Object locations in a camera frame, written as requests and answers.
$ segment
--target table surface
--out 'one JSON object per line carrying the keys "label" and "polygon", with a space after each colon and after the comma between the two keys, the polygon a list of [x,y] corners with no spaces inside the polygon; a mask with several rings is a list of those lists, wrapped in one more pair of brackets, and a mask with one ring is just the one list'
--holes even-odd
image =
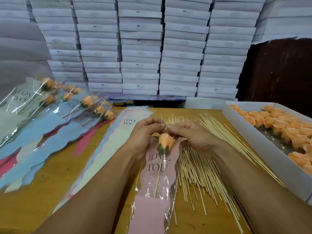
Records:
{"label": "table surface", "polygon": [[[118,114],[124,108],[114,107]],[[200,113],[209,113],[222,124],[226,124],[245,144],[244,139],[236,132],[232,125],[222,115],[221,110],[209,109],[173,109],[151,108],[154,116],[163,119],[172,116],[193,118]],[[26,234],[32,233],[47,219],[54,208],[64,198],[73,182],[101,142],[109,124],[103,125],[92,137],[90,143],[80,155],[73,155],[76,143],[70,144],[65,149],[52,155],[42,169],[36,174],[30,185],[21,187],[17,191],[0,192],[0,233]],[[131,214],[131,205],[135,196],[135,180],[138,176],[137,164],[128,179],[122,195],[114,224],[114,233],[126,234],[127,225]],[[205,216],[201,200],[196,200],[193,195],[195,211],[190,203],[184,201],[183,191],[177,190],[175,210],[177,226],[171,221],[168,233],[179,234],[239,234],[240,231],[231,213],[228,213],[224,203],[218,200],[218,206],[207,194],[203,196],[207,216]],[[240,221],[244,233],[251,233],[244,222]]]}

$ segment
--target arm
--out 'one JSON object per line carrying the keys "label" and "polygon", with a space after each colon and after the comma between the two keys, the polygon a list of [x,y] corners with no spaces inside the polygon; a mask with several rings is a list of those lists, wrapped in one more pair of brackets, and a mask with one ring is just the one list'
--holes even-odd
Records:
{"label": "arm", "polygon": [[165,126],[162,120],[155,118],[138,122],[127,142],[34,234],[111,233],[132,165],[145,155],[151,135]]}
{"label": "arm", "polygon": [[196,123],[168,125],[199,155],[213,159],[227,178],[258,234],[312,232],[312,207],[262,172],[227,142]]}

